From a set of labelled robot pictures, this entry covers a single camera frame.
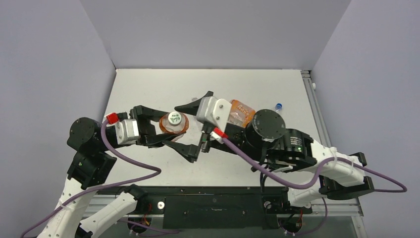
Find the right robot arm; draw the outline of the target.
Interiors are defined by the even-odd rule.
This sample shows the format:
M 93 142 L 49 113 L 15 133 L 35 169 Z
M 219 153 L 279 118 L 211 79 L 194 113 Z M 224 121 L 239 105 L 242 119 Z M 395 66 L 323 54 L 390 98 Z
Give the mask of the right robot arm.
M 259 171 L 261 184 L 267 178 L 288 188 L 279 205 L 291 212 L 313 200 L 349 200 L 374 192 L 372 179 L 366 175 L 362 153 L 345 155 L 326 147 L 308 134 L 289 129 L 279 112 L 262 109 L 249 115 L 244 125 L 234 124 L 233 102 L 216 98 L 211 91 L 202 98 L 177 106 L 164 115 L 162 130 L 183 134 L 187 115 L 193 115 L 203 127 L 198 145 L 169 141 L 167 146 L 190 162 L 200 153 L 216 149 L 240 156 Z

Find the slim orange drink bottle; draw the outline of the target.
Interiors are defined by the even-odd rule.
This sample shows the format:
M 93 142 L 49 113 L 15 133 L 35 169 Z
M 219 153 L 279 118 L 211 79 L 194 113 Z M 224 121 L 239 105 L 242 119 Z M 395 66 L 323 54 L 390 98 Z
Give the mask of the slim orange drink bottle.
M 185 114 L 172 111 L 159 120 L 159 127 L 163 133 L 181 134 L 172 140 L 172 142 L 176 142 L 188 130 L 189 120 Z

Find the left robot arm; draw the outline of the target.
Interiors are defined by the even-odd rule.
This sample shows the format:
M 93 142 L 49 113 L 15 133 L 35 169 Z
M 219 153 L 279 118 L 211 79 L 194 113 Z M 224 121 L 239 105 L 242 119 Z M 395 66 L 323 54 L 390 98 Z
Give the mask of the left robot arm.
M 156 133 L 154 123 L 163 116 L 162 111 L 136 106 L 128 113 L 108 114 L 103 122 L 86 117 L 77 119 L 67 140 L 67 145 L 76 153 L 56 208 L 41 221 L 44 229 L 40 237 L 96 238 L 131 212 L 152 211 L 148 193 L 138 182 L 156 177 L 161 169 L 128 158 L 117 149 L 130 145 L 159 148 L 173 141 L 176 133 Z M 117 159 L 148 169 L 151 174 L 106 184 Z M 120 194 L 109 205 L 84 218 L 97 191 L 114 187 L 122 187 Z

